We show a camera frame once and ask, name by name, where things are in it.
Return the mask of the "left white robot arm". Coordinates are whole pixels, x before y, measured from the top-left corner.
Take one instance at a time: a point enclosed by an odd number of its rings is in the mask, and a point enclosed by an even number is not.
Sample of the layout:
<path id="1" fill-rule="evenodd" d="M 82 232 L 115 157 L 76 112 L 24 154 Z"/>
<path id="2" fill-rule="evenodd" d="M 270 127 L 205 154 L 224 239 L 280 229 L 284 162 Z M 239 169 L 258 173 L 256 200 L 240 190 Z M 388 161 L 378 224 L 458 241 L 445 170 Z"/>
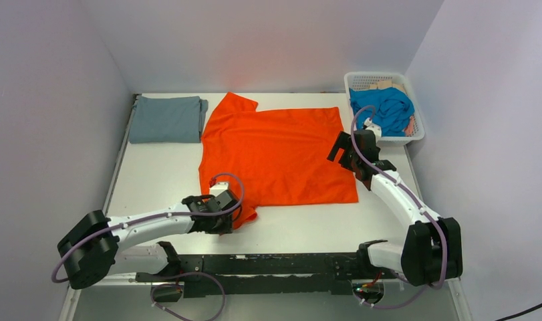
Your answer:
<path id="1" fill-rule="evenodd" d="M 60 260 L 51 281 L 81 290 L 117 274 L 141 273 L 154 281 L 178 279 L 182 261 L 162 237 L 232 233 L 233 215 L 243 198 L 226 188 L 190 195 L 165 209 L 138 215 L 107 217 L 101 210 L 92 211 L 57 244 Z"/>

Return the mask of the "orange t shirt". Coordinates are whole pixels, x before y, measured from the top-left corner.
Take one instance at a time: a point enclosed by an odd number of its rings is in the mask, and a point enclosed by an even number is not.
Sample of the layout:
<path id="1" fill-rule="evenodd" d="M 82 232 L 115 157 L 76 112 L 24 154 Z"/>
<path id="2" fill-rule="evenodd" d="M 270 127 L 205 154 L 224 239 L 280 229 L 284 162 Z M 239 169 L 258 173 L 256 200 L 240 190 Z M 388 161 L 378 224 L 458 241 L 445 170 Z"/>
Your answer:
<path id="1" fill-rule="evenodd" d="M 257 218 L 261 206 L 356 203 L 351 172 L 327 160 L 343 131 L 337 106 L 259 111 L 258 103 L 229 92 L 202 134 L 200 189 L 219 173 L 244 184 L 234 229 Z"/>

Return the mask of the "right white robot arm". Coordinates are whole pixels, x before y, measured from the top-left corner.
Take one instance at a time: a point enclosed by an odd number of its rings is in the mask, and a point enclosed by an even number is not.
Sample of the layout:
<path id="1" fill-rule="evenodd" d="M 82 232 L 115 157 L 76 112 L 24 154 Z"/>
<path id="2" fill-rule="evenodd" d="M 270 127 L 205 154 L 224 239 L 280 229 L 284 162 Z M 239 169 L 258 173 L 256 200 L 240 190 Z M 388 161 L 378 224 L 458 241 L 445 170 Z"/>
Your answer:
<path id="1" fill-rule="evenodd" d="M 441 217 L 406 185 L 389 160 L 380 159 L 376 135 L 369 129 L 341 131 L 328 154 L 379 197 L 404 228 L 402 239 L 360 244 L 358 265 L 365 272 L 391 270 L 413 286 L 439 286 L 463 273 L 458 221 Z"/>

